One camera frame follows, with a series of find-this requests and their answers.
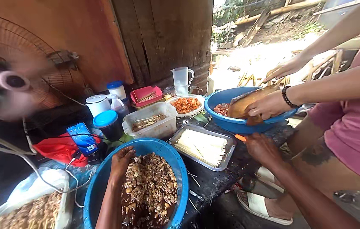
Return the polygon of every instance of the tattoo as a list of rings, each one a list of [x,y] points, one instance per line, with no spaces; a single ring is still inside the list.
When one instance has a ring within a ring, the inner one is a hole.
[[[317,166],[327,162],[331,157],[335,157],[335,155],[327,147],[324,137],[321,137],[314,145],[305,148],[301,152],[300,157],[307,164]]]

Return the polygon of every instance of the white sandal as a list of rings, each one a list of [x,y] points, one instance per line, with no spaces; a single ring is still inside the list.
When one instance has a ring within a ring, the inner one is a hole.
[[[262,181],[263,183],[273,187],[281,193],[285,192],[282,187],[275,184],[275,176],[271,171],[269,171],[269,169],[265,168],[264,166],[261,166],[255,173],[255,175],[257,176],[258,180]]]
[[[254,214],[255,216],[259,216],[261,218],[267,219],[275,223],[279,223],[281,225],[291,225],[293,223],[293,219],[283,220],[275,217],[270,217],[268,214],[268,210],[265,206],[264,196],[256,195],[254,193],[246,192],[243,190],[238,190],[237,197],[239,203],[243,206],[243,208],[248,212]]]

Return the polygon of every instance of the blue plastic basin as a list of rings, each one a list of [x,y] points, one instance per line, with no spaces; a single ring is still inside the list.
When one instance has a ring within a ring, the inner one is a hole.
[[[179,228],[186,211],[188,201],[188,177],[186,166],[184,165],[183,159],[180,157],[179,153],[177,153],[171,145],[156,138],[139,138],[122,144],[109,154],[101,163],[90,182],[85,196],[84,228],[95,228],[99,210],[101,209],[102,199],[105,194],[106,185],[108,183],[109,174],[111,172],[112,155],[123,147],[131,145],[136,149],[137,156],[155,152],[157,155],[164,157],[167,163],[169,163],[172,167],[174,175],[177,179],[177,203],[166,228]]]
[[[248,126],[246,125],[246,119],[228,118],[213,111],[214,107],[219,103],[230,103],[232,98],[242,95],[246,92],[254,91],[256,89],[258,89],[258,87],[236,87],[216,91],[206,98],[204,102],[204,108],[210,115],[213,116],[214,122],[219,127],[224,130],[239,134],[251,134],[255,132],[262,133],[272,128],[276,123],[283,121],[296,113],[297,109],[293,109],[276,117],[264,120],[264,123]]]

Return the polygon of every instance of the wooden wall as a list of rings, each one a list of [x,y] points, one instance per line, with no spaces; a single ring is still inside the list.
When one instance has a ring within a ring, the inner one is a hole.
[[[196,71],[206,86],[213,0],[112,0],[136,83],[173,84],[171,69]]]
[[[77,52],[81,73],[95,91],[113,80],[134,82],[109,0],[0,0],[0,17],[55,50]]]

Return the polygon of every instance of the pink plastic basket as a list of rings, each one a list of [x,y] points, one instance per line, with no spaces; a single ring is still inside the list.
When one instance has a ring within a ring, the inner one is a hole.
[[[135,99],[134,92],[136,93],[136,97],[138,99],[140,99],[140,98],[152,93],[153,91],[155,91],[156,93],[155,93],[155,96],[152,97],[151,99],[148,99],[143,102],[137,102],[137,100]],[[135,105],[137,107],[146,106],[147,104],[150,104],[150,103],[160,100],[162,97],[163,97],[162,90],[160,90],[160,88],[158,86],[155,86],[155,87],[147,86],[144,88],[136,89],[135,91],[131,91],[131,93],[130,93],[130,98],[132,99],[133,103],[135,103]]]

